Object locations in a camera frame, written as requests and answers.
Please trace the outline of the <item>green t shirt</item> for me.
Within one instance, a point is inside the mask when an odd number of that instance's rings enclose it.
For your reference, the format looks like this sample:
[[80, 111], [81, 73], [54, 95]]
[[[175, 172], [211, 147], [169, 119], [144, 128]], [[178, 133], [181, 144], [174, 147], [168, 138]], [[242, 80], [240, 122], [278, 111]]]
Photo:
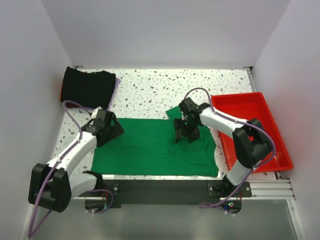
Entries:
[[103, 175], [217, 177], [216, 143], [206, 126], [200, 138], [189, 143], [175, 140], [178, 107], [166, 111], [167, 119], [120, 118], [124, 133], [95, 149], [91, 170]]

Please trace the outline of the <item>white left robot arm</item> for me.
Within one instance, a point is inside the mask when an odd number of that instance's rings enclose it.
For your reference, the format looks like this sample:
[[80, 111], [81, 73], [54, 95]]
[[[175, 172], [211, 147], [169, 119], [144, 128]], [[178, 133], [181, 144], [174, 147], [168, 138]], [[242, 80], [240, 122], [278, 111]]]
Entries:
[[72, 176], [85, 156], [124, 133], [114, 112], [96, 108], [79, 134], [58, 156], [31, 171], [28, 202], [58, 213], [72, 198], [83, 193], [99, 196], [104, 190], [102, 174], [85, 170]]

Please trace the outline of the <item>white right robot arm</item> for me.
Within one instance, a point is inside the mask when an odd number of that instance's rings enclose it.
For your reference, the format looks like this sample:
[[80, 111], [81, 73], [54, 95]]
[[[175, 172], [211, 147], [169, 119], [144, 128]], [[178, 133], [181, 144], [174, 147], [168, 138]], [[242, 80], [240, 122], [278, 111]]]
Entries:
[[203, 126], [214, 128], [233, 140], [236, 161], [223, 177], [222, 185], [227, 196], [235, 196], [254, 168], [275, 152], [275, 143], [258, 119], [236, 118], [217, 110], [212, 104], [198, 105], [189, 97], [180, 102], [178, 108], [182, 116], [173, 121], [176, 143], [182, 138], [187, 138], [189, 143], [198, 140], [199, 127]]

